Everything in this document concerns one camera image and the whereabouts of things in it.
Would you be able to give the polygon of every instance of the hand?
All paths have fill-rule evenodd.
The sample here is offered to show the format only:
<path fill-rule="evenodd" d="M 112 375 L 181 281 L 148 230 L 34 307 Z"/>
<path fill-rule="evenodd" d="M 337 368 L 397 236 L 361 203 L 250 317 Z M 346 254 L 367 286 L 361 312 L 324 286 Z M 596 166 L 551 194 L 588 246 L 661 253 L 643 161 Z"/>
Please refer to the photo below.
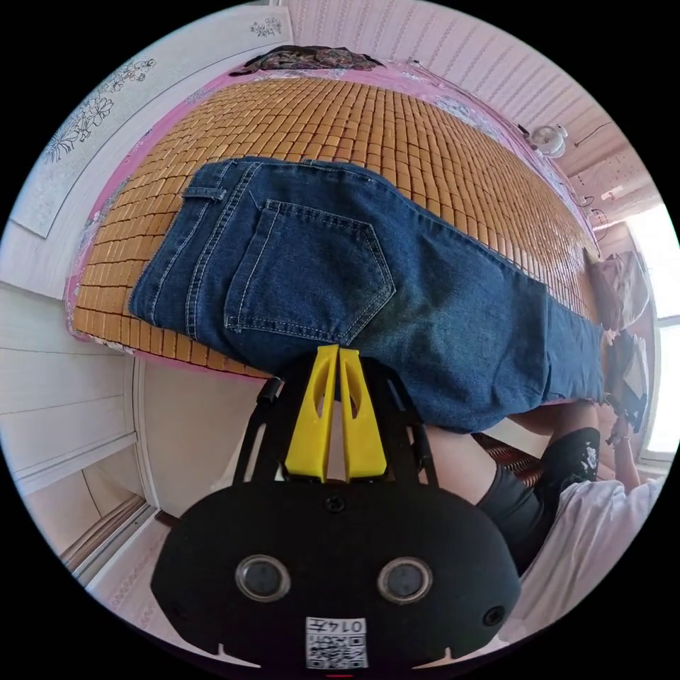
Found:
<path fill-rule="evenodd" d="M 628 437 L 628 429 L 630 425 L 625 419 L 625 416 L 620 415 L 614 423 L 614 427 L 611 429 L 611 443 L 616 446 L 622 439 Z"/>

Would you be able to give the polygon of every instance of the white wall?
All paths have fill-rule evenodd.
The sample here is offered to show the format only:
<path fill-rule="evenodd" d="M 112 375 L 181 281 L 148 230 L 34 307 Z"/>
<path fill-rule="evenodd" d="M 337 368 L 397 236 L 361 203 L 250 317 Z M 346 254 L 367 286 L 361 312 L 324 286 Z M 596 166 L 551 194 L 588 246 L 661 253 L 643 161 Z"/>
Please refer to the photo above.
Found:
<path fill-rule="evenodd" d="M 0 436 L 31 493 L 132 445 L 132 358 L 73 338 L 63 303 L 0 283 Z"/>
<path fill-rule="evenodd" d="M 146 363 L 143 427 L 161 510 L 179 517 L 210 493 L 236 450 L 262 382 Z"/>

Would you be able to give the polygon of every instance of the jeans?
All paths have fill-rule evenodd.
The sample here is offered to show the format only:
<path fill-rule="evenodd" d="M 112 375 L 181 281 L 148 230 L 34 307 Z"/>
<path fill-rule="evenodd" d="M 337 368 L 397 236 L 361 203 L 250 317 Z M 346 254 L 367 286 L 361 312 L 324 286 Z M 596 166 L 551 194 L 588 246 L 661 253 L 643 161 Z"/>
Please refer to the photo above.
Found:
<path fill-rule="evenodd" d="M 350 163 L 204 165 L 129 310 L 268 373 L 320 344 L 359 349 L 461 433 L 604 396 L 600 326 Z"/>

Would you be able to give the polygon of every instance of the electrical cable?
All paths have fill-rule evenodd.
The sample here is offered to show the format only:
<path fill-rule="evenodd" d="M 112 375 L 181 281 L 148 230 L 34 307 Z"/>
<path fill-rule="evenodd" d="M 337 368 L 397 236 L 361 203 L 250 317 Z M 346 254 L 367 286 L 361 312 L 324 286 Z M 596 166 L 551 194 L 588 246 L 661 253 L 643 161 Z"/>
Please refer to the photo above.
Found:
<path fill-rule="evenodd" d="M 579 145 L 583 144 L 587 139 L 592 137 L 598 130 L 601 130 L 602 128 L 606 128 L 607 125 L 611 125 L 613 123 L 612 120 L 608 121 L 607 123 L 602 123 L 602 125 L 598 125 L 589 135 L 586 135 L 582 140 L 579 140 L 578 142 L 574 143 L 574 146 L 578 149 Z"/>

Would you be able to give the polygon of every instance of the qr code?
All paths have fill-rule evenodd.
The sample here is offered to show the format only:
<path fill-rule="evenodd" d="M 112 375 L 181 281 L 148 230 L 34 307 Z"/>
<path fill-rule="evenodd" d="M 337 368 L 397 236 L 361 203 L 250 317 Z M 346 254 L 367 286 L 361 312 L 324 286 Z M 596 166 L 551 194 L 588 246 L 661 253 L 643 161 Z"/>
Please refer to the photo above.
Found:
<path fill-rule="evenodd" d="M 305 625 L 307 668 L 368 668 L 366 619 L 308 617 Z"/>

